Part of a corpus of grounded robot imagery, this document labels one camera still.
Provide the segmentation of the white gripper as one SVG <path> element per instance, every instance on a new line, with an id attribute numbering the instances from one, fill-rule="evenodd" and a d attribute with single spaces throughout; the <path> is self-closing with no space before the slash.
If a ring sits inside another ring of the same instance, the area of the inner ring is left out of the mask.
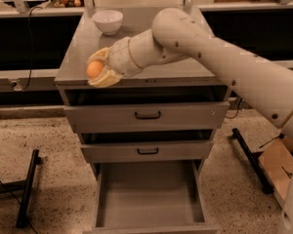
<path id="1" fill-rule="evenodd" d="M 95 88 L 106 88 L 118 83 L 122 77 L 133 77 L 142 72 L 131 57 L 129 43 L 131 38 L 125 37 L 116 41 L 110 48 L 104 47 L 93 53 L 87 60 L 90 64 L 94 61 L 104 66 L 97 78 L 90 78 L 88 83 Z"/>

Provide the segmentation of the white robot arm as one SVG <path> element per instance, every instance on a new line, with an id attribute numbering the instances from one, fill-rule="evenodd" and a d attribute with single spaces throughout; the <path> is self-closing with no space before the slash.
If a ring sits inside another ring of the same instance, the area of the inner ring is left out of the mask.
<path id="1" fill-rule="evenodd" d="M 105 88 L 183 58 L 197 60 L 293 139 L 293 70 L 214 36 L 180 9 L 160 11 L 151 29 L 92 54 L 86 72 L 91 86 Z"/>

